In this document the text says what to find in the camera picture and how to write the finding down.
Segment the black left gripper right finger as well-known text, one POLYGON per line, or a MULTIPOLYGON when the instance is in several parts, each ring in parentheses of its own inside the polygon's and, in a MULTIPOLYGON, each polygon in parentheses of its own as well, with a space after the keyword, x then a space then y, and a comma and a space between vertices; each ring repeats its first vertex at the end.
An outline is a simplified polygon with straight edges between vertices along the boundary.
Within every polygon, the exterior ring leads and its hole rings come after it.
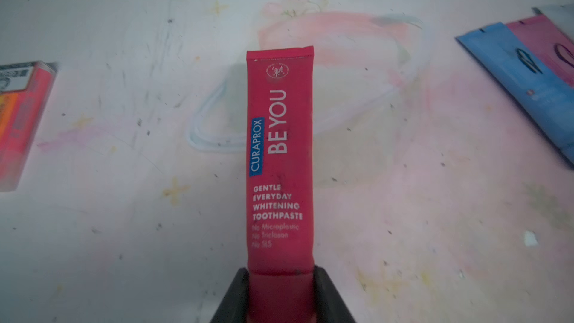
POLYGON ((318 323, 356 322, 327 271, 322 267, 314 268, 313 289, 318 323))

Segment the red toothpaste tube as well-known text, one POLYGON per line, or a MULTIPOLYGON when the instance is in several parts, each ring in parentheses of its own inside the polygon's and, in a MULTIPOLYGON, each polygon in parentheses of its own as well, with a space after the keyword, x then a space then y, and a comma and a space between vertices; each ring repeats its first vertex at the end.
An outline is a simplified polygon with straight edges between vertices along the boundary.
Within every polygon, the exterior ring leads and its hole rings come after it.
POLYGON ((314 49, 247 54, 248 318, 313 322, 314 49))

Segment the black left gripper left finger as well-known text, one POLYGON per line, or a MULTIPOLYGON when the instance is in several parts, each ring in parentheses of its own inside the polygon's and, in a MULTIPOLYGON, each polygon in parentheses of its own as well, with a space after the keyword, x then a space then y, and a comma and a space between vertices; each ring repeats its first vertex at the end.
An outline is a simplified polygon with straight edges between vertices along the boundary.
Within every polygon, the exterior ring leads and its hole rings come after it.
POLYGON ((249 272, 241 268, 236 272, 211 323, 246 323, 249 305, 249 272))

